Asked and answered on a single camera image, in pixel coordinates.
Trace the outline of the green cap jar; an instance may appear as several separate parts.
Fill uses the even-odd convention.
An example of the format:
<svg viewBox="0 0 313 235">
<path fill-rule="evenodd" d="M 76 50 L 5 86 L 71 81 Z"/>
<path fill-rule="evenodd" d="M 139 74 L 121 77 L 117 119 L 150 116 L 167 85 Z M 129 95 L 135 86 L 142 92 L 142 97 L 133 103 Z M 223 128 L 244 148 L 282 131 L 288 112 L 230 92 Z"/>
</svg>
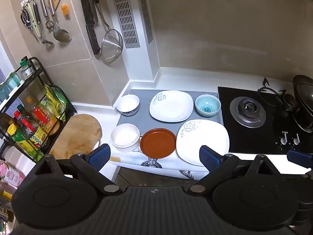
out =
<svg viewBox="0 0 313 235">
<path fill-rule="evenodd" d="M 20 61 L 21 70 L 26 79 L 34 74 L 34 69 L 32 65 L 28 62 L 27 56 L 23 57 Z"/>
</svg>

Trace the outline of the red cap sauce bottle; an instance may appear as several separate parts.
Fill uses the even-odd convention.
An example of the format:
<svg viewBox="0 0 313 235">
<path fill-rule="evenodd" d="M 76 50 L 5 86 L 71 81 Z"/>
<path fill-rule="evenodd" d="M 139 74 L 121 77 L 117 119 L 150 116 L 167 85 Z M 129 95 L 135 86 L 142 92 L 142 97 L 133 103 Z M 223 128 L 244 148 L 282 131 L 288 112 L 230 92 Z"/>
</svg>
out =
<svg viewBox="0 0 313 235">
<path fill-rule="evenodd" d="M 47 133 L 35 121 L 28 119 L 18 110 L 14 112 L 14 117 L 23 128 L 27 139 L 29 139 L 36 147 L 40 148 L 47 143 Z"/>
</svg>

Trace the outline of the yellow green snack bag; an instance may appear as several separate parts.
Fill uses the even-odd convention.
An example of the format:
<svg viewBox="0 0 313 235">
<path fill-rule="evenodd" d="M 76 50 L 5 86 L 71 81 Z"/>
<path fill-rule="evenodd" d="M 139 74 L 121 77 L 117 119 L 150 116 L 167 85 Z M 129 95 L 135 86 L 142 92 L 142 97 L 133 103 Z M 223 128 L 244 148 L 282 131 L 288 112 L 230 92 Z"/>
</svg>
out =
<svg viewBox="0 0 313 235">
<path fill-rule="evenodd" d="M 46 99 L 47 103 L 52 109 L 52 112 L 56 118 L 60 119 L 62 122 L 66 120 L 66 108 L 67 100 L 65 99 L 62 92 L 57 87 L 50 87 L 45 85 Z"/>
</svg>

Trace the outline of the green handled peeler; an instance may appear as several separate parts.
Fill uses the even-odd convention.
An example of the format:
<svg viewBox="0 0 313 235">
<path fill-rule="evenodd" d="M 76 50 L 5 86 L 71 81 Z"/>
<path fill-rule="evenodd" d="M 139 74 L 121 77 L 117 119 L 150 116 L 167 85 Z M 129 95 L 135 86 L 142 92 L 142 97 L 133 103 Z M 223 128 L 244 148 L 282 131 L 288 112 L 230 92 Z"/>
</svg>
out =
<svg viewBox="0 0 313 235">
<path fill-rule="evenodd" d="M 33 12 L 33 9 L 31 7 L 30 3 L 27 3 L 26 8 L 27 8 L 28 14 L 30 16 L 30 21 L 31 21 L 31 24 L 32 24 L 32 28 L 33 28 L 34 32 L 36 33 L 37 37 L 39 39 L 41 39 L 42 35 L 41 35 L 40 29 L 38 27 L 38 24 L 36 22 L 36 18 L 35 18 L 35 15 L 34 15 L 34 12 Z"/>
</svg>

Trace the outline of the white patterned cloth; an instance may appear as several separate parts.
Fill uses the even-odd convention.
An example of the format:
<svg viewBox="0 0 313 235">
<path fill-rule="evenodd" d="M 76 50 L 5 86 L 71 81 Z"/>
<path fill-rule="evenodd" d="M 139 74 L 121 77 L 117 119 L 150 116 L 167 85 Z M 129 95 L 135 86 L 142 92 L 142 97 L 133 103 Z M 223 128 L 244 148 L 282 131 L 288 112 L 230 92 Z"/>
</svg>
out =
<svg viewBox="0 0 313 235">
<path fill-rule="evenodd" d="M 205 167 L 183 161 L 176 152 L 163 159 L 153 159 L 144 155 L 139 147 L 132 152 L 121 152 L 114 146 L 110 148 L 110 162 L 120 167 L 150 174 L 193 180 L 200 180 L 209 174 Z"/>
</svg>

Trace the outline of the kitchen scissors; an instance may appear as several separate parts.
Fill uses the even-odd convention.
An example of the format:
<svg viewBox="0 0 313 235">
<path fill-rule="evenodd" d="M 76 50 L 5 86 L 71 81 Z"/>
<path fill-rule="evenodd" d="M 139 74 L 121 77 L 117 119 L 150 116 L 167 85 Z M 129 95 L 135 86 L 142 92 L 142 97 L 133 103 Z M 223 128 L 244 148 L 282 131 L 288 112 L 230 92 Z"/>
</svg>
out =
<svg viewBox="0 0 313 235">
<path fill-rule="evenodd" d="M 35 37 L 35 40 L 38 41 L 36 34 L 34 33 L 34 30 L 33 30 L 32 25 L 31 25 L 30 16 L 29 16 L 26 9 L 21 10 L 21 16 L 20 17 L 21 17 L 22 23 L 30 30 L 30 32 Z"/>
</svg>

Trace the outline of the light blue ceramic bowl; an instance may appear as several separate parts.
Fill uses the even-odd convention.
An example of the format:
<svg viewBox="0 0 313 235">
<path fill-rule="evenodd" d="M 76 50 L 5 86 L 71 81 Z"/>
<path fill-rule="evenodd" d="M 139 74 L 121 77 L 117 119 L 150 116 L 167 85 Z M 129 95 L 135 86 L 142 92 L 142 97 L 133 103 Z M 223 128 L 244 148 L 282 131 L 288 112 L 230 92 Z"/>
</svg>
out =
<svg viewBox="0 0 313 235">
<path fill-rule="evenodd" d="M 204 117 L 213 117 L 221 109 L 220 100 L 211 94 L 202 94 L 195 100 L 197 112 Z"/>
</svg>

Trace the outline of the yellow cap sauce bottle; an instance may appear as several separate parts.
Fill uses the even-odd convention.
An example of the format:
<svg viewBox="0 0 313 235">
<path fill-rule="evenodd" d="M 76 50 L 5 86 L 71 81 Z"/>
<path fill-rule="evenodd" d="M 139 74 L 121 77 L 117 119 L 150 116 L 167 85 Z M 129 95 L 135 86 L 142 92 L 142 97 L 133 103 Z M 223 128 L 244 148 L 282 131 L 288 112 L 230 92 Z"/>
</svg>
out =
<svg viewBox="0 0 313 235">
<path fill-rule="evenodd" d="M 43 157 L 43 152 L 41 152 L 31 140 L 25 136 L 23 130 L 17 124 L 9 125 L 7 133 L 19 147 L 34 159 L 35 162 L 38 162 Z"/>
</svg>

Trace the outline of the grey counter mat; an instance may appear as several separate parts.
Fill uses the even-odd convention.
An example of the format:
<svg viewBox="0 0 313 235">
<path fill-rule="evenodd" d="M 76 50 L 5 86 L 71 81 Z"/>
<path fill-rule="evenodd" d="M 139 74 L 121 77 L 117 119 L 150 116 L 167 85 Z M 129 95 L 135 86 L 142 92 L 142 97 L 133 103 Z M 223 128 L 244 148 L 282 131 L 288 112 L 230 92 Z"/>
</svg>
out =
<svg viewBox="0 0 313 235">
<path fill-rule="evenodd" d="M 206 118 L 206 117 L 202 117 L 196 111 L 195 107 L 194 107 L 194 110 L 192 111 L 191 116 L 185 121 L 181 121 L 177 123 L 166 123 L 166 122 L 154 119 L 150 115 L 150 112 L 149 112 L 150 102 L 152 98 L 160 91 L 161 90 L 131 89 L 130 94 L 134 94 L 139 97 L 139 100 L 140 100 L 139 110 L 133 116 L 126 117 L 124 115 L 121 115 L 117 125 L 125 124 L 125 123 L 134 124 L 139 129 L 141 136 L 145 134 L 147 131 L 149 131 L 150 129 L 154 129 L 154 128 L 166 128 L 172 131 L 175 135 L 177 135 L 181 126 L 185 122 L 189 120 L 193 120 L 193 119 L 212 120 L 223 125 L 222 111 L 219 111 L 219 113 L 215 115 L 214 117 Z"/>
</svg>

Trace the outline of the silver gas burner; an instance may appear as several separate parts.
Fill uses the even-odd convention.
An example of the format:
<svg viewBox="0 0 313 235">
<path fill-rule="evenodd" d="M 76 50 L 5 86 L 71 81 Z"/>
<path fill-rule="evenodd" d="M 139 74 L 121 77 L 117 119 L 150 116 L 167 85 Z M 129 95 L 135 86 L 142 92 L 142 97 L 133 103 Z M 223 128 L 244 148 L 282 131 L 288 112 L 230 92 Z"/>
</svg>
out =
<svg viewBox="0 0 313 235">
<path fill-rule="evenodd" d="M 266 122 L 265 109 L 253 98 L 234 98 L 230 103 L 230 112 L 239 124 L 248 128 L 260 128 Z"/>
</svg>

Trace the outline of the grey wall vent grille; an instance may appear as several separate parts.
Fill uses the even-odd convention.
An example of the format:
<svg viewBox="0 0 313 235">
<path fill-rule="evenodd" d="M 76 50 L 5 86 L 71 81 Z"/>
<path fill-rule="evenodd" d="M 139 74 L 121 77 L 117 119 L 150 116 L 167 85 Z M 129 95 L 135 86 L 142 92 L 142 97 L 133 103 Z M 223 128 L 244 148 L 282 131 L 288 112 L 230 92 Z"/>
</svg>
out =
<svg viewBox="0 0 313 235">
<path fill-rule="evenodd" d="M 139 48 L 139 39 L 130 0 L 113 0 L 126 48 Z"/>
</svg>

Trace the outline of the metal mesh strainer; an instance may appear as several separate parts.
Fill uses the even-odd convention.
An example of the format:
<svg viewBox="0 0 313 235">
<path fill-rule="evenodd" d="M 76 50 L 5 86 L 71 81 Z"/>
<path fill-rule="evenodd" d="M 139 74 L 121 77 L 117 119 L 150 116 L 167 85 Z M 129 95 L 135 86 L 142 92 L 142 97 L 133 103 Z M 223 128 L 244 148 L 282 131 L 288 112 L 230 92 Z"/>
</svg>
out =
<svg viewBox="0 0 313 235">
<path fill-rule="evenodd" d="M 95 4 L 95 6 L 101 16 L 103 24 L 107 28 L 107 32 L 104 35 L 101 43 L 101 56 L 103 62 L 108 65 L 121 56 L 124 48 L 124 41 L 119 31 L 111 28 L 110 25 L 106 22 L 100 7 L 98 7 L 97 4 Z"/>
</svg>

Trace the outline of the white square plate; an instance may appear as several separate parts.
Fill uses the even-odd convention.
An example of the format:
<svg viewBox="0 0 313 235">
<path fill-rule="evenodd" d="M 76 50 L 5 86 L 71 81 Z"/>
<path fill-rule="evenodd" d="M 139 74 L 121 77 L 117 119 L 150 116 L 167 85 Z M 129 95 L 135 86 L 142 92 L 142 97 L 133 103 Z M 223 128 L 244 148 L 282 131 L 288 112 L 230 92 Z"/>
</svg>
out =
<svg viewBox="0 0 313 235">
<path fill-rule="evenodd" d="M 194 109 L 194 101 L 190 94 L 165 90 L 158 92 L 151 100 L 150 115 L 166 123 L 178 123 L 187 120 Z"/>
<path fill-rule="evenodd" d="M 226 128 L 211 120 L 193 119 L 185 122 L 177 134 L 176 151 L 185 162 L 202 166 L 200 148 L 206 145 L 220 155 L 229 152 L 230 141 Z"/>
</svg>

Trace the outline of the brown round plate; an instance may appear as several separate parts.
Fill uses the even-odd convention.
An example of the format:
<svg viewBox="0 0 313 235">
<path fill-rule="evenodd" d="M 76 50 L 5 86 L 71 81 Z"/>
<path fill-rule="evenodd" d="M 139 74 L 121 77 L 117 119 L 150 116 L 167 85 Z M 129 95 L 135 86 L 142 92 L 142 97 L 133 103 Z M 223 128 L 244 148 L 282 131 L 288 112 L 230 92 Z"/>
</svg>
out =
<svg viewBox="0 0 313 235">
<path fill-rule="evenodd" d="M 168 129 L 151 129 L 142 136 L 140 148 L 149 158 L 166 158 L 176 149 L 176 136 Z"/>
</svg>

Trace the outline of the white bowl blue pattern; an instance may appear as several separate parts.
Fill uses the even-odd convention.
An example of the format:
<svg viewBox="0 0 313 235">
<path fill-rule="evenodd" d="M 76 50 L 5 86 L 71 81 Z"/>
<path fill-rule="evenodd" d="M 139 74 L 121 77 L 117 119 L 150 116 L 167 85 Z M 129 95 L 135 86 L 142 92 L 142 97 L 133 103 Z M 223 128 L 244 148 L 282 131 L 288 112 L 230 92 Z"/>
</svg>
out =
<svg viewBox="0 0 313 235">
<path fill-rule="evenodd" d="M 116 109 L 124 116 L 133 116 L 139 110 L 140 99 L 134 94 L 122 96 L 116 104 Z"/>
</svg>

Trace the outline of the black wok with lid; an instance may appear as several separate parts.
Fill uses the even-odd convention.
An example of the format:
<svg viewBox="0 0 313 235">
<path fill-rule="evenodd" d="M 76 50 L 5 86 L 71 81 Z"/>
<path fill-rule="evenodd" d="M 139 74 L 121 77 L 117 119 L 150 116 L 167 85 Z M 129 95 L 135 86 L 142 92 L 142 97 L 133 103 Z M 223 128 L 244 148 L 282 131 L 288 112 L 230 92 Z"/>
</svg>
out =
<svg viewBox="0 0 313 235">
<path fill-rule="evenodd" d="M 296 75 L 293 78 L 293 92 L 297 103 L 292 110 L 293 119 L 304 132 L 312 133 L 312 79 L 304 75 Z"/>
</svg>

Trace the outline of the orange wall hook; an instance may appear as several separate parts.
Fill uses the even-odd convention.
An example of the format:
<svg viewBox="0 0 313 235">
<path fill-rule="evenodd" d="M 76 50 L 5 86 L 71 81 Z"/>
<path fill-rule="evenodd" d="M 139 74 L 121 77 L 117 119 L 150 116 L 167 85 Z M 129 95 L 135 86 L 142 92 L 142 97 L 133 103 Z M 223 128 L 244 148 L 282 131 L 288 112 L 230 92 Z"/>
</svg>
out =
<svg viewBox="0 0 313 235">
<path fill-rule="evenodd" d="M 69 15 L 69 9 L 68 9 L 68 6 L 66 4 L 63 4 L 61 6 L 61 9 L 62 9 L 63 16 Z"/>
</svg>

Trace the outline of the cooking oil bottle red label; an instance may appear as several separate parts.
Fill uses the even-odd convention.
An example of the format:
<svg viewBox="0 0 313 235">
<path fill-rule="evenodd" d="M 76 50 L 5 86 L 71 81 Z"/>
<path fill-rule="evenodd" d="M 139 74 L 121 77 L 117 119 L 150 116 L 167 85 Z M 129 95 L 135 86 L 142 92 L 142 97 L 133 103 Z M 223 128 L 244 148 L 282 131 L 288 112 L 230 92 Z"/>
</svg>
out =
<svg viewBox="0 0 313 235">
<path fill-rule="evenodd" d="M 60 123 L 44 105 L 41 103 L 34 103 L 32 108 L 32 114 L 39 122 L 41 128 L 48 134 L 56 134 L 59 130 Z"/>
</svg>

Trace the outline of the white plain bowl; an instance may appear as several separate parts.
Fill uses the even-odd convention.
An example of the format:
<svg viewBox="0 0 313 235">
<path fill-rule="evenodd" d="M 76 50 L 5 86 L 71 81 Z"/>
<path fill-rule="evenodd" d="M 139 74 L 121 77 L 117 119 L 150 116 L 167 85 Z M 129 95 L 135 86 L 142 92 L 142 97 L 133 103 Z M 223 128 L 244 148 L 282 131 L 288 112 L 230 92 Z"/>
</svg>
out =
<svg viewBox="0 0 313 235">
<path fill-rule="evenodd" d="M 111 143 L 120 152 L 132 152 L 139 146 L 140 131 L 133 124 L 120 124 L 111 133 Z"/>
</svg>

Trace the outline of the black gas stove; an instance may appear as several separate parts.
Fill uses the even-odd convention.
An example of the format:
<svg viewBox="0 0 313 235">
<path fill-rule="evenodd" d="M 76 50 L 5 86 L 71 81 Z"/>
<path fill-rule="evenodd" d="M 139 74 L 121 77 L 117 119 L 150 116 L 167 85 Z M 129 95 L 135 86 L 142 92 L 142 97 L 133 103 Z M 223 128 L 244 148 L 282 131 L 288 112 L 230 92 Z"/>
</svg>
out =
<svg viewBox="0 0 313 235">
<path fill-rule="evenodd" d="M 292 95 L 266 87 L 257 91 L 219 87 L 218 93 L 231 153 L 285 155 L 289 150 L 312 152 L 312 133 L 304 132 L 293 119 L 296 100 Z M 263 106 L 266 122 L 262 127 L 248 128 L 233 118 L 230 103 L 237 97 L 253 98 Z"/>
</svg>

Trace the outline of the round wooden cutting board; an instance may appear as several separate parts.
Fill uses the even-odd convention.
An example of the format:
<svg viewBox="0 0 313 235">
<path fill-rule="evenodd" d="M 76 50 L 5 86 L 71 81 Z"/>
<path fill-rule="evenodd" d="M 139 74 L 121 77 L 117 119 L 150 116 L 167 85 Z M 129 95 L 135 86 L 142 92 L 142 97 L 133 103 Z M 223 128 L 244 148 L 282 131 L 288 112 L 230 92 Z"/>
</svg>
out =
<svg viewBox="0 0 313 235">
<path fill-rule="evenodd" d="M 76 153 L 90 153 L 102 138 L 101 125 L 87 114 L 72 116 L 49 151 L 55 159 L 69 159 Z"/>
</svg>

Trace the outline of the black-handled cleaver knife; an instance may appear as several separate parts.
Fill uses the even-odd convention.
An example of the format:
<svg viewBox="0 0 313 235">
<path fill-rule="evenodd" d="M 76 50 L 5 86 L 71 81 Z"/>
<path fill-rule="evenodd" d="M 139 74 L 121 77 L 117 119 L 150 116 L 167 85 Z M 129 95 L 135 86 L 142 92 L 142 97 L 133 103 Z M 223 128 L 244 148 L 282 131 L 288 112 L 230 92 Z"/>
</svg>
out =
<svg viewBox="0 0 313 235">
<path fill-rule="evenodd" d="M 89 0 L 81 0 L 83 14 L 85 18 L 85 26 L 87 30 L 87 34 L 89 37 L 89 41 L 93 50 L 94 55 L 98 55 L 100 52 L 100 47 L 98 45 L 97 36 L 94 30 L 94 21 L 93 14 L 91 11 L 91 5 Z"/>
</svg>

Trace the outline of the steel ladle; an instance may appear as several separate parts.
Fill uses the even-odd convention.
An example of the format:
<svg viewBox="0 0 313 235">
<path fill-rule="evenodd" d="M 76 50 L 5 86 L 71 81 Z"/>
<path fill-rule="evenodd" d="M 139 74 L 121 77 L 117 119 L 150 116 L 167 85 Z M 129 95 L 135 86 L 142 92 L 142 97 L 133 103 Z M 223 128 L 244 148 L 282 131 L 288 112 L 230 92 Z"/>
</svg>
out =
<svg viewBox="0 0 313 235">
<path fill-rule="evenodd" d="M 65 30 L 62 29 L 57 22 L 57 19 L 55 17 L 55 10 L 52 4 L 52 0 L 48 0 L 49 3 L 49 9 L 50 9 L 50 13 L 52 16 L 52 20 L 54 23 L 54 27 L 52 30 L 53 36 L 56 40 L 58 40 L 59 42 L 70 42 L 71 41 L 71 36 L 70 34 Z"/>
</svg>

